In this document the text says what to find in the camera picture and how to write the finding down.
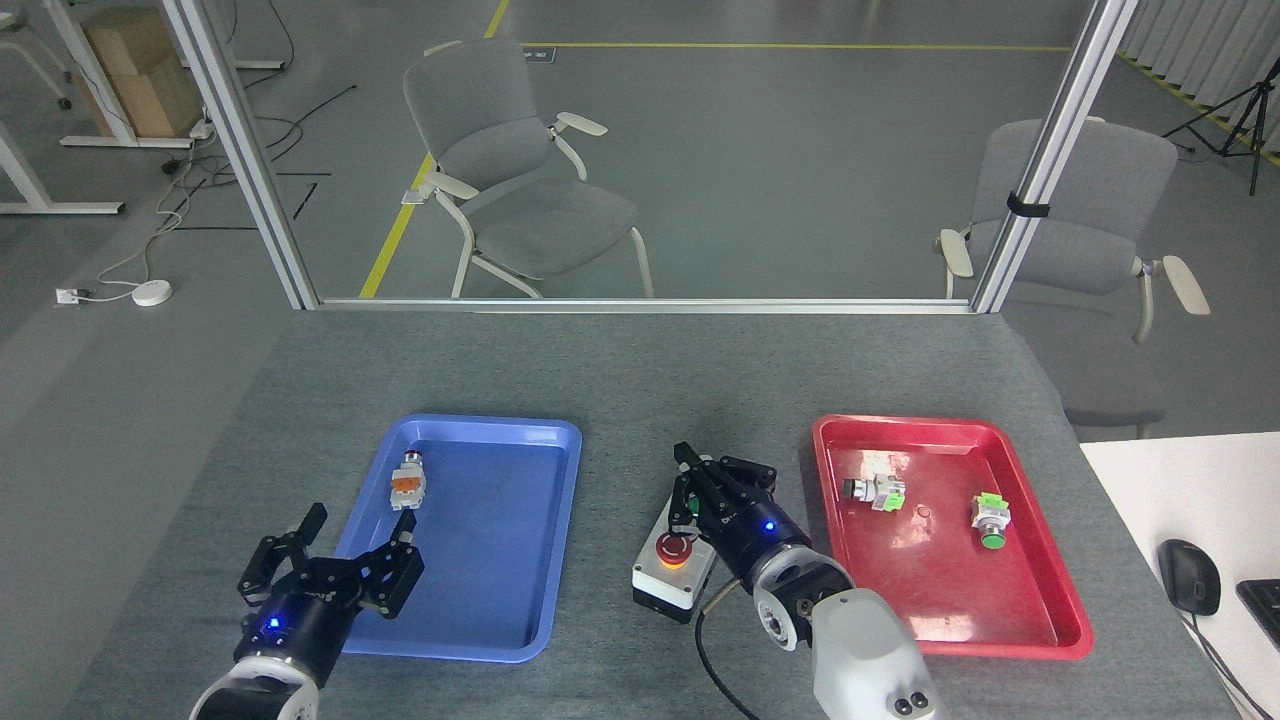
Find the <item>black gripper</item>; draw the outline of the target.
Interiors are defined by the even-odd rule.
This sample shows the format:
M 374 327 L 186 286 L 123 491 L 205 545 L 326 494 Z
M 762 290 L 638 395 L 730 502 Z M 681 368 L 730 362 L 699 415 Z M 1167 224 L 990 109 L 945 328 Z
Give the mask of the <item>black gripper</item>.
M 777 470 L 741 457 L 698 454 L 689 442 L 673 450 L 678 475 L 669 500 L 669 534 L 698 533 L 724 560 L 746 592 L 755 566 L 783 544 L 812 539 L 772 498 Z
M 402 510 L 389 539 L 376 548 L 353 559 L 312 559 L 311 591 L 316 594 L 270 594 L 285 560 L 293 570 L 305 568 L 307 547 L 326 518 L 324 503 L 312 503 L 296 529 L 261 538 L 237 585 L 250 607 L 264 605 L 244 624 L 236 660 L 280 660 L 319 687 L 328 684 L 357 612 L 372 609 L 387 619 L 397 618 L 424 570 L 413 546 L 415 511 Z

